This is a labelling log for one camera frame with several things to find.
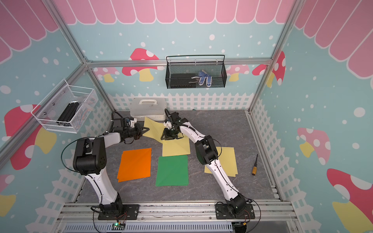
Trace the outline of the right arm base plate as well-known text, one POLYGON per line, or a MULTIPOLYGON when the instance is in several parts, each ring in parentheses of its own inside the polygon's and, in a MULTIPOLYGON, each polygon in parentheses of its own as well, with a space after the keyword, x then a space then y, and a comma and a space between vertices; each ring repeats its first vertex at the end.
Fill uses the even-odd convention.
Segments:
POLYGON ((217 202, 215 204, 216 219, 255 219, 254 209, 252 204, 247 204, 245 209, 239 214, 232 214, 229 212, 228 204, 217 202))

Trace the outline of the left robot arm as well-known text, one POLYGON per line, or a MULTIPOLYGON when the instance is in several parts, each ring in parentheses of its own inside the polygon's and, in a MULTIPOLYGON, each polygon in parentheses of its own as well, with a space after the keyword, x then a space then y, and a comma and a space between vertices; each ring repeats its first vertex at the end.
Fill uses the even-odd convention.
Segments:
POLYGON ((125 142, 126 139, 140 139, 150 129, 137 123, 137 119, 122 117, 114 111, 108 131, 96 137, 83 137, 75 140, 76 147, 70 170, 84 176, 93 186, 99 205, 91 210, 97 213, 99 220, 127 218, 128 205, 122 203, 120 194, 114 189, 107 174, 106 148, 125 142))

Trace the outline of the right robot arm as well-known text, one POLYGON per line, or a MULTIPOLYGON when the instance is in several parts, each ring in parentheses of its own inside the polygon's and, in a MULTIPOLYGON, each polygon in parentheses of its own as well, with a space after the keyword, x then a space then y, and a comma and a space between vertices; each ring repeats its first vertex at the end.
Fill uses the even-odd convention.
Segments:
POLYGON ((180 118, 178 112, 170 113, 165 109, 166 120, 164 121, 164 130, 161 136, 162 140, 179 139, 179 134, 186 136, 194 143, 196 155, 199 162, 207 166, 212 172, 215 180, 221 188, 226 204, 228 216, 239 218, 240 216, 254 219, 254 212, 249 207, 254 202, 243 196, 230 181, 228 175, 222 168, 215 142, 210 135, 204 135, 196 130, 186 118, 180 118))

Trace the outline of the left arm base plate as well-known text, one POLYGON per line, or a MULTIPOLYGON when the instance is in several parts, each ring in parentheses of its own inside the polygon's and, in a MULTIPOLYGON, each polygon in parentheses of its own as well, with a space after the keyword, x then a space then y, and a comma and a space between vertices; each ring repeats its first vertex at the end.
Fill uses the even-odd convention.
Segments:
POLYGON ((99 213, 98 220, 137 220, 138 214, 138 204, 125 204, 122 206, 122 210, 110 210, 105 213, 99 213))

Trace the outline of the small green paper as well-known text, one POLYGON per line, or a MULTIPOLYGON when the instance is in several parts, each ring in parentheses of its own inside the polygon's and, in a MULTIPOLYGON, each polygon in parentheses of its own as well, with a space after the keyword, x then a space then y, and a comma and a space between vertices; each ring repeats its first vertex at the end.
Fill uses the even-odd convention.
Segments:
POLYGON ((188 184, 187 155, 161 156, 158 158, 155 186, 187 186, 188 184))

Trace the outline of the orange paper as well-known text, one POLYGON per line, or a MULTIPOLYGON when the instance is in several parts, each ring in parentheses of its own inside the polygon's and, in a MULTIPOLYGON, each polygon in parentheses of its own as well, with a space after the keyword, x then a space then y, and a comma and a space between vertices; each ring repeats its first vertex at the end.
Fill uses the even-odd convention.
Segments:
POLYGON ((151 156, 151 148, 124 151, 117 175, 118 182, 150 177, 151 156))

